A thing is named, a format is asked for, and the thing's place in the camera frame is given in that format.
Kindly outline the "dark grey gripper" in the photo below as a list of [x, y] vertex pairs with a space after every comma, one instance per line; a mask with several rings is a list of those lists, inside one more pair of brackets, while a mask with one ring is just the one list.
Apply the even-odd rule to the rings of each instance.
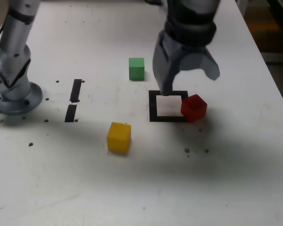
[[158, 35], [152, 68], [163, 96], [171, 94], [173, 81], [179, 70], [202, 69], [206, 76], [213, 81], [220, 76], [219, 66], [206, 47], [181, 47], [181, 44], [173, 40], [166, 32], [160, 32]]

